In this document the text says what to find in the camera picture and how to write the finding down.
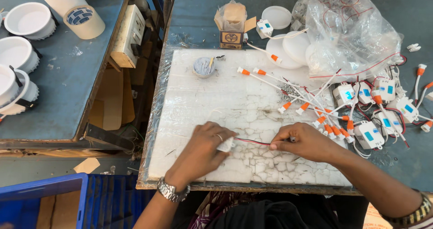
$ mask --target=blue table surface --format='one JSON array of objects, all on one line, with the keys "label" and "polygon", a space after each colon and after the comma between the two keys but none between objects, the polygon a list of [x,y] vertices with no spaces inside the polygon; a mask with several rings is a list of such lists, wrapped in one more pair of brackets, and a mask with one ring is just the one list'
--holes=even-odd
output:
[{"label": "blue table surface", "polygon": [[[29,74],[30,81],[39,87],[39,105],[19,115],[7,116],[0,125],[0,141],[70,140],[75,136],[124,2],[86,1],[105,22],[105,31],[94,39],[80,39],[53,11],[60,23],[54,34],[31,41],[43,55],[37,69]],[[46,5],[44,0],[0,0],[0,8],[9,11],[25,2]],[[5,30],[3,26],[0,35],[5,35]]]},{"label": "blue table surface", "polygon": [[[189,43],[198,45],[197,48],[214,49],[219,47],[218,29],[214,22],[214,15],[218,6],[223,6],[230,0],[175,0],[167,44],[177,45],[179,39],[186,39]],[[246,6],[248,18],[261,18],[262,11],[269,6],[282,6],[292,11],[297,0],[235,0]],[[400,80],[407,95],[414,98],[414,83],[418,64],[433,63],[433,38],[431,25],[433,17],[431,8],[433,0],[371,0],[381,12],[382,16],[391,23],[397,32],[404,34],[401,54],[408,58],[407,63],[400,67]],[[289,29],[274,30],[273,35],[289,32]],[[268,39],[260,39],[255,29],[249,33],[253,45],[265,48]],[[406,47],[419,43],[421,50],[409,53]],[[426,69],[419,86],[425,86],[433,79],[433,69]],[[431,116],[433,102],[424,100],[420,114]],[[433,135],[425,133],[414,125],[408,124],[405,133],[411,149],[407,149],[399,140],[391,144],[390,139],[382,151],[374,151],[371,162],[382,170],[397,178],[408,186],[421,191],[433,192]]]}]

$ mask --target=workbench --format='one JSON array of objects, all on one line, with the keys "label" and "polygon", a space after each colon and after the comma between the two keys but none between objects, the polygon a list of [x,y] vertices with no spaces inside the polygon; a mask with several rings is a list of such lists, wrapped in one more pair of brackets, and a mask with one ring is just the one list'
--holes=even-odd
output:
[{"label": "workbench", "polygon": [[[213,17],[218,6],[223,6],[230,0],[175,0],[172,15],[169,21],[169,30],[165,37],[165,53],[161,60],[161,66],[170,63],[172,57],[171,46],[189,47],[198,49],[217,49],[219,47],[219,31],[214,23]],[[262,11],[269,6],[283,6],[292,10],[297,0],[235,0],[246,6],[248,18],[261,17]],[[407,95],[413,98],[414,82],[416,79],[417,65],[420,63],[429,65],[433,46],[428,35],[433,18],[430,17],[430,8],[433,8],[432,0],[371,0],[382,16],[390,22],[397,32],[404,34],[401,54],[408,58],[407,63],[400,67],[400,80],[403,88],[408,91]],[[289,32],[289,28],[274,30],[273,35]],[[250,31],[250,41],[255,46],[265,48],[267,39],[261,40],[257,33]],[[419,43],[422,49],[418,52],[409,53],[406,46]],[[169,69],[163,67],[159,72],[157,82],[158,92],[154,97],[154,105],[164,102],[164,89],[167,82],[164,76]],[[431,81],[433,72],[426,70],[420,80],[419,86],[425,86]],[[428,110],[432,110],[433,103],[429,100],[423,102],[420,114],[429,116]],[[154,145],[155,130],[158,127],[160,112],[154,112],[149,120],[148,134],[146,136],[147,149]],[[433,180],[430,179],[430,171],[433,165],[433,135],[423,132],[419,126],[407,125],[405,137],[411,146],[407,149],[403,142],[396,144],[387,143],[382,151],[372,152],[369,159],[379,168],[395,177],[404,184],[425,192],[433,192]],[[139,183],[137,188],[155,188],[155,181],[145,181],[150,157],[143,154],[140,168]],[[226,183],[226,182],[196,182],[192,190],[226,190],[245,192],[291,192],[291,193],[322,193],[322,194],[349,194],[359,195],[352,187],[329,187],[315,185],[273,185],[262,183]]]},{"label": "workbench", "polygon": [[[88,116],[116,40],[128,0],[86,0],[105,22],[104,32],[80,39],[53,11],[60,23],[50,37],[35,41],[42,54],[30,80],[39,87],[39,105],[22,114],[7,116],[0,125],[0,149],[5,148],[93,148],[132,150],[125,138],[88,124]],[[9,11],[26,2],[44,0],[0,0]],[[0,35],[7,36],[2,26]]]}]

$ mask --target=bangle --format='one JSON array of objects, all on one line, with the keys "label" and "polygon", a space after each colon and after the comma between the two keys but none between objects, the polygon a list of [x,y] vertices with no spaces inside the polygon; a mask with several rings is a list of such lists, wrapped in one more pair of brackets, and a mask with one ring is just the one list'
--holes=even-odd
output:
[{"label": "bangle", "polygon": [[420,194],[423,200],[419,208],[412,214],[400,218],[392,218],[381,214],[382,218],[387,220],[392,226],[408,226],[421,221],[429,214],[432,205],[427,195],[424,193]]}]

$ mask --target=hand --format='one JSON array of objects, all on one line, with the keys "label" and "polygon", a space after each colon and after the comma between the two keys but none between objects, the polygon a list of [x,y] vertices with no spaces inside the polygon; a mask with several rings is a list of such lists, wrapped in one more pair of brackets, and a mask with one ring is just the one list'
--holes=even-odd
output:
[{"label": "hand", "polygon": [[182,191],[192,181],[216,170],[230,153],[216,148],[226,139],[236,136],[236,132],[208,121],[197,125],[191,139],[181,155],[165,174],[165,182]]},{"label": "hand", "polygon": [[[290,137],[295,137],[294,143],[284,141]],[[314,127],[300,122],[281,127],[269,149],[287,151],[307,160],[327,163],[335,160],[336,154],[346,150]]]}]

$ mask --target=paper scrap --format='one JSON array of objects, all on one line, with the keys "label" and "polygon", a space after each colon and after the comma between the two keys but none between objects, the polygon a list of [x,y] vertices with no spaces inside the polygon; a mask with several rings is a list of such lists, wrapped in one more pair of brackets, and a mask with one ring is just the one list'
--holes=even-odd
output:
[{"label": "paper scrap", "polygon": [[100,166],[98,159],[87,158],[83,162],[81,162],[78,166],[74,167],[74,171],[76,173],[84,172],[84,173],[90,174],[98,166]]}]

